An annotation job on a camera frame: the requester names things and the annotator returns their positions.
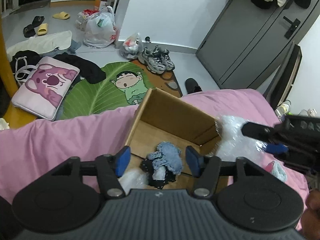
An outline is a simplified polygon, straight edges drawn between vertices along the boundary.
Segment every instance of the finger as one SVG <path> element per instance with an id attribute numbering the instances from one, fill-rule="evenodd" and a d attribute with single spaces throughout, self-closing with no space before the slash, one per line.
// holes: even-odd
<path id="1" fill-rule="evenodd" d="M 305 210 L 301 217 L 301 225 L 303 235 L 307 240 L 320 239 L 320 219 L 315 211 Z"/>
<path id="2" fill-rule="evenodd" d="M 320 192 L 313 190 L 306 199 L 306 206 L 312 210 L 320 210 Z"/>

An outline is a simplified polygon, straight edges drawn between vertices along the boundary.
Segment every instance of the leaf-shaped rug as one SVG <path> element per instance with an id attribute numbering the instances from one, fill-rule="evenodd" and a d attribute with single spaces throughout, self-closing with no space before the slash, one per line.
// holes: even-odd
<path id="1" fill-rule="evenodd" d="M 105 80 L 89 84 L 83 79 L 73 87 L 64 100 L 60 120 L 139 104 L 153 87 L 144 71 L 131 62 L 109 63 L 101 69 Z"/>

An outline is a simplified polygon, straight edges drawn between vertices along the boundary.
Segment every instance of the yellow pole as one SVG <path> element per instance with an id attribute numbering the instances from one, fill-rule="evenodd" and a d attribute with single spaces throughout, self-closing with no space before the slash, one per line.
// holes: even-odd
<path id="1" fill-rule="evenodd" d="M 7 90 L 9 96 L 12 98 L 18 90 L 17 83 L 14 79 L 10 63 L 7 58 L 4 38 L 2 35 L 2 22 L 0 18 L 0 77 Z M 10 128 L 19 128 L 36 119 L 36 116 L 30 114 L 20 108 L 14 107 L 11 103 L 7 112 L 4 114 L 4 119 L 9 123 Z"/>

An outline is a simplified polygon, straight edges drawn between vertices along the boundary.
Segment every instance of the yellow slipper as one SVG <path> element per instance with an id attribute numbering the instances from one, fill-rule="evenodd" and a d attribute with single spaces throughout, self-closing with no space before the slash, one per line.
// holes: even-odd
<path id="1" fill-rule="evenodd" d="M 66 19 L 70 18 L 70 14 L 68 14 L 66 12 L 60 12 L 60 13 L 54 14 L 52 17 L 56 18 L 56 19 L 66 20 Z"/>
<path id="2" fill-rule="evenodd" d="M 44 35 L 48 32 L 48 24 L 47 23 L 42 23 L 40 26 L 39 26 L 39 29 L 37 31 L 37 34 L 38 35 Z"/>

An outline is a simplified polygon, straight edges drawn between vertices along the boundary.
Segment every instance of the pink blanket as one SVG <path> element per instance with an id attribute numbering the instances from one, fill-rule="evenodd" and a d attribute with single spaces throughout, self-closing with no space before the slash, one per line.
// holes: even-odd
<path id="1" fill-rule="evenodd" d="M 200 92 L 182 100 L 212 116 L 235 115 L 269 126 L 278 122 L 263 96 L 251 89 Z M 120 107 L 56 122 L 36 120 L 17 130 L 0 131 L 0 196 L 11 203 L 19 190 L 71 156 L 88 161 L 116 153 L 124 144 L 136 109 Z M 265 154 L 263 168 L 273 160 Z M 305 177 L 284 170 L 286 184 L 305 200 L 309 192 Z"/>

